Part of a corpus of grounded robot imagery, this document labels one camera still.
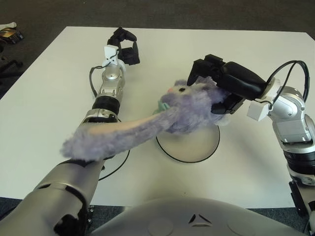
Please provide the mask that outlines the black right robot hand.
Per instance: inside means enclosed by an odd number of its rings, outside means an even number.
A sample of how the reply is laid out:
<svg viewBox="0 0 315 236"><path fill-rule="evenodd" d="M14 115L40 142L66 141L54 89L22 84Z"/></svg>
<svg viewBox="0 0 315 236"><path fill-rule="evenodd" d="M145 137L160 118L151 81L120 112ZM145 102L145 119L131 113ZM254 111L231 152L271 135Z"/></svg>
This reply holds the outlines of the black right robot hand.
<svg viewBox="0 0 315 236"><path fill-rule="evenodd" d="M244 100L260 98L267 87L267 83L254 72L235 62L224 62L212 54L193 62L187 85L193 85L200 77L210 77L217 87L229 94L212 106L212 113L217 115L235 113Z"/></svg>

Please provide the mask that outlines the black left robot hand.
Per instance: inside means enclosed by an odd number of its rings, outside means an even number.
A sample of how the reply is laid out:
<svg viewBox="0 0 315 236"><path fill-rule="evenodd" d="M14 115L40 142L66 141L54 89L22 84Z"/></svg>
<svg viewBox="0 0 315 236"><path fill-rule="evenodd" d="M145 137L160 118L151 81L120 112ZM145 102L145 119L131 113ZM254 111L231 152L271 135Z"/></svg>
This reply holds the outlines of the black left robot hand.
<svg viewBox="0 0 315 236"><path fill-rule="evenodd" d="M131 41L132 47L122 48L121 42L124 40ZM130 31L123 29L122 27L117 28L113 35L108 39L107 45L118 47L118 59L122 60L125 64L135 65L140 63L137 37Z"/></svg>

